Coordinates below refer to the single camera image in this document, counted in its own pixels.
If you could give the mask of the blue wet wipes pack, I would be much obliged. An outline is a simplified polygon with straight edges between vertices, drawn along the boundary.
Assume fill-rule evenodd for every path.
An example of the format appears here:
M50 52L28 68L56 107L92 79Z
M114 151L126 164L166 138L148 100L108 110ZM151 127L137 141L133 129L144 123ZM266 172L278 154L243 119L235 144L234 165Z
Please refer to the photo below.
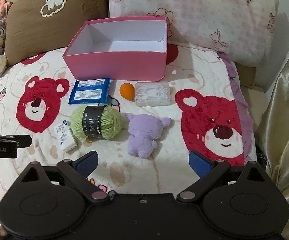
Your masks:
M73 86L68 104L107 103L110 89L110 78L94 80L77 80Z

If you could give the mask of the pink cardboard box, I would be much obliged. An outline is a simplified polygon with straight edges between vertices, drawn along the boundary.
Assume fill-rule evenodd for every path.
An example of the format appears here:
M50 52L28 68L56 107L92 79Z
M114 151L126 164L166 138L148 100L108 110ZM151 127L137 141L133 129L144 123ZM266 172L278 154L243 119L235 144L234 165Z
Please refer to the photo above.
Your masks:
M167 32L161 16L87 21L63 59L77 80L160 81L166 72Z

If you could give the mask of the clear plastic floss box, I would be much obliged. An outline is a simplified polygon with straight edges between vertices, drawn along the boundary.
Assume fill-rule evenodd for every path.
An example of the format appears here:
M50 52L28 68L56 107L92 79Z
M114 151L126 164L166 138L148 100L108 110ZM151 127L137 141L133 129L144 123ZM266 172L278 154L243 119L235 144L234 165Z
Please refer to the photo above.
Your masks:
M134 101L140 107L168 106L170 86L168 82L137 82Z

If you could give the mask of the white tissue pack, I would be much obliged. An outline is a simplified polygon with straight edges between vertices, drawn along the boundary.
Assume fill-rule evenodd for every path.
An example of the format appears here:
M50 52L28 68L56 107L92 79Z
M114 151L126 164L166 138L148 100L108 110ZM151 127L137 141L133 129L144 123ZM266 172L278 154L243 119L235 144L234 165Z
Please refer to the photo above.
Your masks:
M67 120L55 125L53 129L63 152L69 152L78 146Z

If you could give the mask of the orange makeup sponge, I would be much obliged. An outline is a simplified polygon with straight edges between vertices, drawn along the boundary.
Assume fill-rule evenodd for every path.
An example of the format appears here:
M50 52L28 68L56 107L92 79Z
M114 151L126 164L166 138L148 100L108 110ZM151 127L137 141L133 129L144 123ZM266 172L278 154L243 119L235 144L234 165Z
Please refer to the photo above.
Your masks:
M131 83L123 83L119 88L119 93L124 99L134 101L135 88Z

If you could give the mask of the brown embroidered pillow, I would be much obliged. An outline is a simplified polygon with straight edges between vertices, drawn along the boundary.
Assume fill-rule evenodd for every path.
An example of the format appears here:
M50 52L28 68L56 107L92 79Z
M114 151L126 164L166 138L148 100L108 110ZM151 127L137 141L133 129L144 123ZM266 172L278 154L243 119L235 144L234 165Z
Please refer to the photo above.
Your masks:
M67 47L80 27L108 16L108 0L18 0L7 14L9 67L40 53Z

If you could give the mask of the pink checkered pillow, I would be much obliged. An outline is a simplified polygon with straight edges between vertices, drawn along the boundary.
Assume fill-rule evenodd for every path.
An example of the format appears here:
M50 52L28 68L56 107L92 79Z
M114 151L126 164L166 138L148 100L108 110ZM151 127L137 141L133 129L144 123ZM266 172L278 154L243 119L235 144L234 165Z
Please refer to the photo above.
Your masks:
M109 0L111 17L163 16L168 41L226 53L260 67L268 59L279 0Z

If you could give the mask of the purple plush toy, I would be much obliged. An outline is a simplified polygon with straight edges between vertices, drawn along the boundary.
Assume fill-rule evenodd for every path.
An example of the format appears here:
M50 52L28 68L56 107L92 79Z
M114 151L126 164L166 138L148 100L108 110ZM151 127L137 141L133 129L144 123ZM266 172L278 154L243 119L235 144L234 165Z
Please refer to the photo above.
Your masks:
M148 114L126 113L128 119L128 154L141 159L148 159L157 148L164 128L172 123L171 118L157 118Z

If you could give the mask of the green yarn ball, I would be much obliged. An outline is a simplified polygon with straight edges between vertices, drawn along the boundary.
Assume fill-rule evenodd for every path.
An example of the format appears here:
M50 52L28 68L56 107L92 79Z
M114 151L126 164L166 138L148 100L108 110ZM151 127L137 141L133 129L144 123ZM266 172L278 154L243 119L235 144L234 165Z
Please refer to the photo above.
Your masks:
M87 138L111 140L124 127L124 116L108 106L81 106L71 115L69 128L81 141Z

